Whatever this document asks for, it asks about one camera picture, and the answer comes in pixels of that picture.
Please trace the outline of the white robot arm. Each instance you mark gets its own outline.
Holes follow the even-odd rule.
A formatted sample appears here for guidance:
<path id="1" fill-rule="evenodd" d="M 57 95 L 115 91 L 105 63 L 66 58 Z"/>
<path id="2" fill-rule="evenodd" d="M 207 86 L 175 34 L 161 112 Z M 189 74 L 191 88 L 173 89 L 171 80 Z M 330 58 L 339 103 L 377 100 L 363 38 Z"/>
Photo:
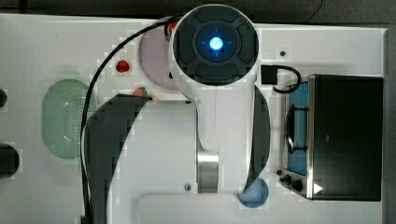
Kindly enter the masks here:
<path id="1" fill-rule="evenodd" d="M 256 133 L 267 127 L 264 98 L 255 85 L 260 40 L 251 20 L 224 5 L 204 5 L 185 14 L 170 38 L 169 63 L 178 89 L 195 106 L 194 191 L 240 193 L 260 175 L 265 162 Z M 135 224 L 136 180 L 116 178 L 132 127 L 146 97 L 118 94 L 99 107 L 84 126 L 90 188 L 86 224 Z"/>

